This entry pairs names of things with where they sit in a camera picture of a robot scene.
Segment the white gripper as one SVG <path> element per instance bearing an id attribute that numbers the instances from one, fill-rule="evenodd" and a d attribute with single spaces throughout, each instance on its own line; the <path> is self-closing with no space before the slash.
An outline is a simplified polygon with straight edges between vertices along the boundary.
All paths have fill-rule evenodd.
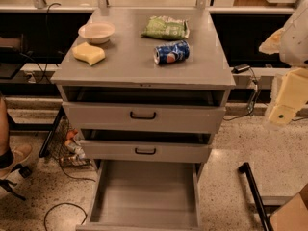
<path id="1" fill-rule="evenodd" d="M 276 30 L 261 43 L 259 51 L 268 55 L 279 52 L 281 62 L 308 67 L 308 0 L 300 3 L 283 29 Z M 281 78 L 279 91 L 269 112 L 269 123 L 287 125 L 307 102 L 308 69 L 292 68 Z"/>

